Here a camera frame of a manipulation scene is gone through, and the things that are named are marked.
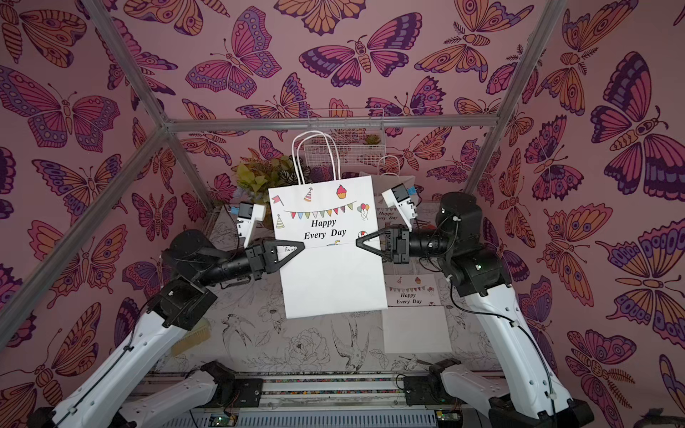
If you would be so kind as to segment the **white party paper bag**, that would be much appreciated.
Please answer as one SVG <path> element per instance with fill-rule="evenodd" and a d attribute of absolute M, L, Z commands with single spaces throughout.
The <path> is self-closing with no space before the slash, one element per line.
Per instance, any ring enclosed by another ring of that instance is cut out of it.
<path fill-rule="evenodd" d="M 388 308 L 382 311 L 385 352 L 429 354 L 452 351 L 445 308 L 433 275 L 385 278 Z"/>

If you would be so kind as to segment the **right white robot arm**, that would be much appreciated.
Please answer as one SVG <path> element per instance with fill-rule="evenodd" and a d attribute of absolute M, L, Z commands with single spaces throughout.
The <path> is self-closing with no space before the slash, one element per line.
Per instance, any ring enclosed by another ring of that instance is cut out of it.
<path fill-rule="evenodd" d="M 483 327 L 503 370 L 498 385 L 460 363 L 431 367 L 441 391 L 483 414 L 493 427 L 583 427 L 594 420 L 587 402 L 572 398 L 533 338 L 503 260 L 481 242 L 483 212 L 471 194 L 444 194 L 434 230 L 414 228 L 417 208 L 398 185 L 383 193 L 403 226 L 389 226 L 357 239 L 356 246 L 393 264 L 435 259 L 450 287 L 464 299 L 460 310 Z"/>

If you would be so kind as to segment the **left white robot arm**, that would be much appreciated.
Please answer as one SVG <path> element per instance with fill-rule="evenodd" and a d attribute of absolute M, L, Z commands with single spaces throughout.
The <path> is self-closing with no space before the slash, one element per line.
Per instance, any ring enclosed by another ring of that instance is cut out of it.
<path fill-rule="evenodd" d="M 180 233 L 162 253 L 171 280 L 148 301 L 132 329 L 96 372 L 53 407 L 39 408 L 29 427 L 141 427 L 146 419 L 125 399 L 159 358 L 189 333 L 217 300 L 214 285 L 259 279 L 285 267 L 303 242 L 266 239 L 246 249 L 221 251 L 199 230 Z"/>

